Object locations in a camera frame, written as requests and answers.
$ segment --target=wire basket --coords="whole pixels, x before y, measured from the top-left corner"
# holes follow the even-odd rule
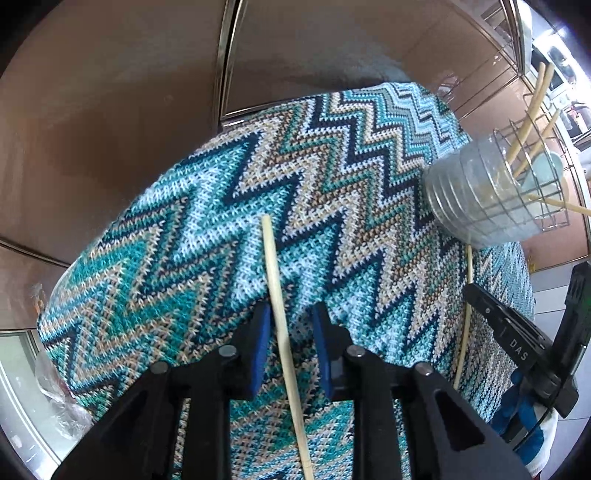
[[[533,129],[521,142],[517,132],[525,120],[533,122]],[[484,248],[569,224],[561,156],[545,142],[538,144],[542,135],[536,120],[510,122],[426,168],[427,201],[450,234]],[[519,151],[509,164],[507,153],[515,142]],[[539,151],[534,158],[533,150]],[[522,172],[515,178],[518,170]]]

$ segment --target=metal bolt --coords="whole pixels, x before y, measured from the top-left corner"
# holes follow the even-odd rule
[[[421,375],[425,375],[425,377],[433,373],[433,367],[427,362],[419,362],[414,366],[414,368],[416,368],[417,372],[419,372]]]
[[[232,358],[238,350],[233,345],[222,345],[217,352],[224,358]]]
[[[365,348],[359,345],[349,345],[347,347],[347,353],[350,356],[354,356],[356,358],[361,358],[365,355]]]
[[[150,366],[150,371],[154,375],[165,374],[168,371],[168,363],[164,361],[156,362]]]

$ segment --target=plastic bag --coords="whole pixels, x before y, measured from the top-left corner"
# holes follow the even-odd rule
[[[45,352],[39,352],[35,360],[35,378],[41,392],[49,398],[57,431],[68,440],[80,440],[92,427],[92,416],[76,403]]]

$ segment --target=wooden skewer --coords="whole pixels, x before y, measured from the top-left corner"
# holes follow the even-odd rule
[[[543,61],[541,61],[538,65],[538,77],[535,80],[534,96],[531,98],[532,100],[540,94],[540,91],[542,90],[542,83],[544,83],[545,76],[546,76],[546,64]]]
[[[540,153],[540,151],[542,150],[542,148],[544,148],[544,140],[546,138],[548,138],[550,136],[550,134],[552,133],[552,129],[556,125],[556,122],[558,121],[559,116],[560,116],[560,110],[556,110],[554,112],[554,115],[552,115],[552,118],[550,119],[550,122],[548,123],[548,125],[546,125],[546,128],[544,128],[544,130],[542,131],[541,138],[531,148],[531,150],[530,150],[530,159],[531,159],[531,162],[532,163],[533,163],[533,161],[535,159],[535,156],[538,153]],[[513,174],[513,176],[515,178],[517,178],[519,175],[521,175],[521,173],[529,165],[530,165],[530,163],[527,161],[527,158],[526,158],[523,162],[521,162],[521,165],[519,165],[519,167],[517,167],[517,170],[515,170],[515,173]]]
[[[279,357],[285,380],[285,389],[287,390],[287,400],[290,404],[291,419],[294,424],[298,450],[300,451],[301,465],[304,469],[304,478],[306,480],[314,480],[312,461],[310,460],[310,451],[308,450],[308,441],[306,439],[306,430],[304,428],[304,414],[301,410],[300,395],[297,390],[296,369],[291,354],[287,320],[285,319],[285,306],[283,305],[283,295],[281,293],[279,265],[277,264],[277,250],[275,249],[275,238],[273,236],[271,217],[269,215],[263,215],[261,223],[263,245],[265,248],[267,284],[269,286],[269,296],[271,298],[273,316],[275,317],[277,345],[279,347]]]
[[[534,194],[526,195],[526,198],[534,202],[546,202],[548,205],[554,205],[555,207],[565,207],[571,212],[582,213],[583,215],[591,217],[591,209],[577,205],[576,203],[563,202],[562,200],[553,199],[552,197],[542,198]]]
[[[506,157],[506,160],[509,165],[511,165],[515,161],[519,151],[521,150],[521,146],[525,143],[525,141],[527,140],[527,137],[531,133],[531,129],[533,128],[532,120],[535,120],[535,117],[538,115],[538,111],[540,110],[540,105],[542,104],[542,101],[544,100],[544,97],[546,96],[546,91],[548,90],[548,87],[550,86],[550,82],[552,81],[552,77],[554,76],[554,64],[553,63],[548,65],[547,68],[542,67],[542,65],[543,65],[543,63],[540,62],[540,66],[538,67],[538,69],[540,72],[541,71],[545,72],[544,80],[542,80],[542,83],[541,83],[540,88],[538,90],[538,82],[540,81],[540,77],[541,77],[541,75],[538,74],[538,79],[536,80],[536,84],[535,84],[536,87],[535,87],[535,91],[534,91],[536,93],[534,93],[534,96],[531,99],[530,107],[527,109],[527,116],[525,117],[525,120],[523,121],[521,128],[517,132],[517,138],[511,144],[511,147],[509,148],[509,153],[507,154],[507,157]]]
[[[472,264],[472,246],[466,245],[466,257],[468,261],[468,283],[474,282],[474,270]],[[460,387],[460,379],[462,378],[462,370],[464,369],[464,360],[466,358],[466,351],[468,350],[468,337],[470,336],[470,319],[472,318],[472,305],[466,302],[466,316],[464,318],[464,332],[462,334],[462,345],[460,347],[460,358],[457,360],[456,378],[453,381],[453,388],[456,390]]]

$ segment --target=zigzag pattern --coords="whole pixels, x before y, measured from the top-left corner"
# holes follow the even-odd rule
[[[70,267],[38,325],[50,358],[98,419],[150,363],[195,361],[227,342],[267,295],[259,223],[269,213],[315,468],[350,478],[351,405],[320,390],[306,310],[324,300],[356,343],[452,376],[464,247],[435,225],[421,172],[468,140],[412,83],[254,115],[164,173]],[[519,245],[478,252],[475,272],[532,315]],[[489,417],[511,366],[482,319],[473,325],[463,392]],[[259,396],[232,405],[232,442],[237,477],[300,478],[276,345]],[[177,447],[180,457],[182,433]]]

